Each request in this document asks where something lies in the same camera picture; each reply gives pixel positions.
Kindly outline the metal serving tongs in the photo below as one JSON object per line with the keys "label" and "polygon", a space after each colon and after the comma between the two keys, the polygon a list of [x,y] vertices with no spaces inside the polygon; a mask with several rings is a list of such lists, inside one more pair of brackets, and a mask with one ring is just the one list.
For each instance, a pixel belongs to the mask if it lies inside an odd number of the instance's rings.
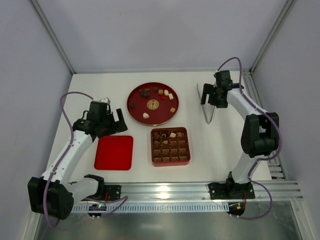
{"label": "metal serving tongs", "polygon": [[[199,89],[199,84],[198,83],[196,84],[196,91],[197,91],[197,95],[198,95],[199,100],[201,100],[202,95],[200,93],[200,89]],[[200,106],[201,106],[201,109],[202,109],[206,124],[210,125],[212,120],[213,120],[213,116],[214,116],[214,112],[215,112],[216,107],[215,106],[212,107],[212,111],[211,111],[210,115],[208,116],[204,105],[201,104]]]}

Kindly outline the red rectangular box lid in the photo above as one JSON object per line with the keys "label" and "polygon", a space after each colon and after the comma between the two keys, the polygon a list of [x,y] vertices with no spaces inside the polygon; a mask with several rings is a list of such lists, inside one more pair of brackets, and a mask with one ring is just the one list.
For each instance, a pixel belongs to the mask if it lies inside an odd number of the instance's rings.
{"label": "red rectangular box lid", "polygon": [[98,140],[94,168],[128,171],[132,167],[134,139],[130,135],[105,136]]}

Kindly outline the red chocolate box with tray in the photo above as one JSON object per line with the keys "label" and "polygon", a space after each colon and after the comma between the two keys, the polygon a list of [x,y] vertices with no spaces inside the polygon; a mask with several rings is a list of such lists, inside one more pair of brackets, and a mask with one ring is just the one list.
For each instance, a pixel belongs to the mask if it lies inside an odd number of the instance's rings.
{"label": "red chocolate box with tray", "polygon": [[[167,134],[168,138],[162,138],[162,134]],[[159,146],[154,145],[154,141],[160,142]],[[188,132],[185,127],[165,127],[154,128],[150,131],[151,162],[154,167],[186,166],[191,160],[190,143]]]}

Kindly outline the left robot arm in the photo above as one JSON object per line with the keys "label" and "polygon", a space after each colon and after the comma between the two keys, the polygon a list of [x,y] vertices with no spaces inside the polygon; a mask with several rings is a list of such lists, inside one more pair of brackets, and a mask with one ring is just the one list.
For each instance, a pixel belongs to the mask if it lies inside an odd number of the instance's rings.
{"label": "left robot arm", "polygon": [[77,182],[71,175],[80,159],[96,139],[127,131],[123,112],[115,112],[110,104],[93,100],[86,117],[72,124],[70,138],[53,164],[40,177],[32,177],[28,184],[30,208],[34,213],[58,220],[66,219],[73,206],[82,200],[101,201],[106,193],[104,178],[87,174]]}

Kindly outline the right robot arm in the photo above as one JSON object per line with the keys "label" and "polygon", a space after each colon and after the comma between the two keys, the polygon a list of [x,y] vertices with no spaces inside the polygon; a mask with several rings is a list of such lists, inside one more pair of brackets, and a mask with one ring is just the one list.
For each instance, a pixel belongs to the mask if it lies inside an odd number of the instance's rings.
{"label": "right robot arm", "polygon": [[225,183],[208,185],[212,200],[254,199],[252,174],[263,157],[268,157],[280,148],[279,116],[267,112],[248,97],[240,82],[234,83],[228,70],[214,74],[215,83],[205,83],[199,93],[200,104],[210,104],[217,109],[232,106],[243,118],[240,138],[241,157],[236,167],[229,172]]}

